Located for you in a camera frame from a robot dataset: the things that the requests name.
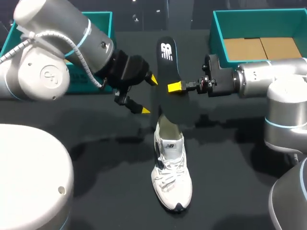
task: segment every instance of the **white sneaker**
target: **white sneaker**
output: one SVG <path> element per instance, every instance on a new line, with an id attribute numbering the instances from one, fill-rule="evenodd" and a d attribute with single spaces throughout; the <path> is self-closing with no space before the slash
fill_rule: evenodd
<path id="1" fill-rule="evenodd" d="M 164 115 L 160 117 L 154 132 L 154 150 L 154 190 L 167 209 L 183 211 L 192 198 L 192 181 L 187 168 L 184 137 L 178 126 Z"/>

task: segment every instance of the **sneaker tongue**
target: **sneaker tongue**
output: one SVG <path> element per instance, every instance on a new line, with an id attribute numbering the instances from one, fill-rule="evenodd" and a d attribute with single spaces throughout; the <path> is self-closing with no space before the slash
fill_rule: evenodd
<path id="1" fill-rule="evenodd" d="M 182 156 L 183 140 L 161 140 L 163 155 L 167 160 L 174 160 Z"/>

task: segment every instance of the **dark background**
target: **dark background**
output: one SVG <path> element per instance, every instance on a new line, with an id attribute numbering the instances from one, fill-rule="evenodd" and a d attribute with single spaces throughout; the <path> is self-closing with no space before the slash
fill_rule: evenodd
<path id="1" fill-rule="evenodd" d="M 17 0 L 2 1 L 0 21 L 9 30 Z M 179 72 L 190 81 L 202 76 L 213 10 L 307 6 L 307 0 L 72 3 L 81 11 L 113 11 L 118 48 L 142 55 L 154 73 L 156 42 L 172 36 Z M 4 27 L 0 34 L 4 40 Z M 156 106 L 155 91 L 146 84 L 134 87 L 130 96 L 150 110 Z M 273 230 L 268 195 L 288 165 L 283 155 L 264 146 L 265 100 L 190 96 L 196 114 L 186 110 L 180 116 L 195 123 L 182 127 L 193 197 L 181 215 L 165 212 L 152 189 L 154 113 L 132 115 L 112 95 L 67 96 L 53 103 L 1 102 L 0 123 L 46 130 L 68 149 L 75 170 L 72 230 Z"/>
<path id="2" fill-rule="evenodd" d="M 0 21 L 7 29 L 17 2 L 18 0 L 1 1 Z M 112 11 L 115 30 L 119 32 L 209 29 L 214 10 L 307 7 L 307 0 L 70 0 L 70 2 L 81 11 Z"/>

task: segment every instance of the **gray robot arm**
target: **gray robot arm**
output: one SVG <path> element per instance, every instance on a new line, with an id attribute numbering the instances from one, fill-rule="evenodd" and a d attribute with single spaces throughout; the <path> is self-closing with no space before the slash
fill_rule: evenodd
<path id="1" fill-rule="evenodd" d="M 169 92 L 196 90 L 209 97 L 237 93 L 240 98 L 267 97 L 266 145 L 294 154 L 307 154 L 307 60 L 305 58 L 240 64 L 236 70 L 221 68 L 217 55 L 207 55 L 205 77 L 169 85 Z"/>

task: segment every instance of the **black table surface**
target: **black table surface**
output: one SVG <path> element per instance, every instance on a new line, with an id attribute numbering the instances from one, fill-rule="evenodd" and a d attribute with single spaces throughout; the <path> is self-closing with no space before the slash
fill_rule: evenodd
<path id="1" fill-rule="evenodd" d="M 208 31 L 116 34 L 118 47 L 142 55 L 153 72 L 156 42 L 164 35 L 177 43 L 181 77 L 202 76 Z M 130 91 L 150 109 L 153 95 L 146 83 Z M 269 191 L 285 166 L 263 144 L 265 100 L 190 97 L 199 121 L 182 130 L 193 196 L 177 215 L 165 212 L 152 188 L 154 115 L 133 115 L 112 95 L 77 95 L 52 103 L 1 102 L 0 122 L 46 130 L 68 149 L 75 170 L 72 230 L 272 230 Z"/>

